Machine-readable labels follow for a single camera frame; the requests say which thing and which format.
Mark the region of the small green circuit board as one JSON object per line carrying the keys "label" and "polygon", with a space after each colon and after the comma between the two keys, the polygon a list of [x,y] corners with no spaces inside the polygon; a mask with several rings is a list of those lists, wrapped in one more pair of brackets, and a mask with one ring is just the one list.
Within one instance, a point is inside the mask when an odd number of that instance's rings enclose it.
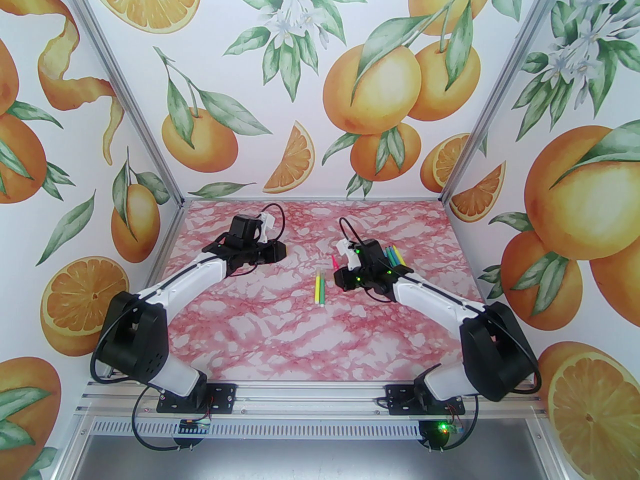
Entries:
{"label": "small green circuit board", "polygon": [[183,418],[179,421],[177,434],[186,437],[203,437],[211,433],[212,423],[210,418]]}

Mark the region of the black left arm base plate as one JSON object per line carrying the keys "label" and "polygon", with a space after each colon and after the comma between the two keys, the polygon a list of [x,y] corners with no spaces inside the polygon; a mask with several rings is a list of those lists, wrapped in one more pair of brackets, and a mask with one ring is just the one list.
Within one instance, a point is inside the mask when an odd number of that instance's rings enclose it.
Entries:
{"label": "black left arm base plate", "polygon": [[206,382],[195,386],[185,397],[171,391],[160,394],[156,411],[160,414],[230,415],[233,413],[237,384]]}

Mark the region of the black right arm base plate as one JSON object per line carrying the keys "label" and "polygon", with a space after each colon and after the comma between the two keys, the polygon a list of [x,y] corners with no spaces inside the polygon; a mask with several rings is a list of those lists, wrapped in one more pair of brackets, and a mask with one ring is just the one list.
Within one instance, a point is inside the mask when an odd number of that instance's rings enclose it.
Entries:
{"label": "black right arm base plate", "polygon": [[407,383],[387,384],[386,406],[391,416],[462,416],[466,407],[462,398],[439,400],[425,386]]}

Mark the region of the aluminium mounting rail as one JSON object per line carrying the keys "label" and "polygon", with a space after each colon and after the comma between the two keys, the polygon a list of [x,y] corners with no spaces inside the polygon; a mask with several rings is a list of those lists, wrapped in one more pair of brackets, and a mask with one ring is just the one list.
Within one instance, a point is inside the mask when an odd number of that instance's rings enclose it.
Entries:
{"label": "aluminium mounting rail", "polygon": [[[231,419],[392,419],[377,403],[384,395],[384,381],[240,381],[237,385]],[[140,416],[155,418],[160,393],[144,391],[133,381],[102,385],[90,381],[78,401],[75,415],[124,417],[139,401]],[[501,402],[472,397],[462,398],[466,414],[480,419],[547,418],[537,395],[509,394]]]}

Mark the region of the thin aluminium side rail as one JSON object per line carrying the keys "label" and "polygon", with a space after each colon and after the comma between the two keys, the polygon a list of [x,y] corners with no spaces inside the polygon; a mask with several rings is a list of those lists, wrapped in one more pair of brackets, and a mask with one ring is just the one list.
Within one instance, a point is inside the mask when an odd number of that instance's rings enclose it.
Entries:
{"label": "thin aluminium side rail", "polygon": [[114,209],[110,215],[109,237],[116,260],[130,277],[125,291],[135,293],[160,281],[183,217],[182,208],[171,202],[159,205],[137,190],[126,204],[132,230]]}

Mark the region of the black controller with LED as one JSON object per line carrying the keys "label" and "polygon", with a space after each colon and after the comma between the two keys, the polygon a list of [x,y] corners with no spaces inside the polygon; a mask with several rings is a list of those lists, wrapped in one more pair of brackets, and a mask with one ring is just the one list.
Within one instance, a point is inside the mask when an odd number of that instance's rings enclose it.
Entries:
{"label": "black controller with LED", "polygon": [[444,419],[421,420],[418,422],[419,442],[428,450],[448,450],[452,448],[465,432],[459,422]]}

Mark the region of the grey metal shelf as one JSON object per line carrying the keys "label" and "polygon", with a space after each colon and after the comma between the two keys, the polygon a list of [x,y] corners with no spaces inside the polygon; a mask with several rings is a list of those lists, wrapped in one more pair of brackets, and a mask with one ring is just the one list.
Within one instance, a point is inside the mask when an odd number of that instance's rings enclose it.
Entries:
{"label": "grey metal shelf", "polygon": [[526,446],[428,452],[415,441],[206,439],[151,451],[133,438],[90,439],[63,480],[551,480]]}

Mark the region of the aluminium frame post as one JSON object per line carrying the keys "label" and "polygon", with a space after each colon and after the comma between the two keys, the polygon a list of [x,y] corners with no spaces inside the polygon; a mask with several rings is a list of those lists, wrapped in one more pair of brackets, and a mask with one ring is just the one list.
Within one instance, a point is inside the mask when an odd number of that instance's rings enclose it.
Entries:
{"label": "aluminium frame post", "polygon": [[96,15],[89,5],[89,1],[70,0],[70,6],[71,9],[78,14],[80,22],[87,30],[93,44],[94,52],[99,57],[99,60],[109,78],[110,84],[112,85],[119,102],[122,104],[123,109],[129,116],[131,124],[133,125],[139,140],[143,144],[146,153],[150,156],[151,162],[153,162],[154,166],[158,170],[158,175],[166,185],[169,196],[179,208],[182,208],[185,205],[185,197],[179,189],[178,183],[176,183],[163,154],[160,152],[157,142],[153,137],[151,128],[147,123],[146,117],[140,109],[134,93],[131,91],[130,84],[121,69],[118,59],[114,54],[111,44],[105,35],[98,18],[96,18]]}
{"label": "aluminium frame post", "polygon": [[502,70],[496,76],[494,86],[486,99],[478,120],[471,130],[466,145],[462,149],[462,153],[445,184],[442,194],[438,198],[443,206],[448,205],[453,198],[455,189],[461,183],[464,174],[466,174],[475,157],[478,154],[482,154],[484,158],[488,156],[490,126],[503,105],[503,100],[505,100],[510,91],[514,79],[521,70],[526,55],[530,52],[530,46],[538,34],[540,23],[546,18],[547,14],[550,14],[554,2],[555,0],[533,0],[530,9],[519,26],[518,33],[514,37],[505,64],[503,64]]}

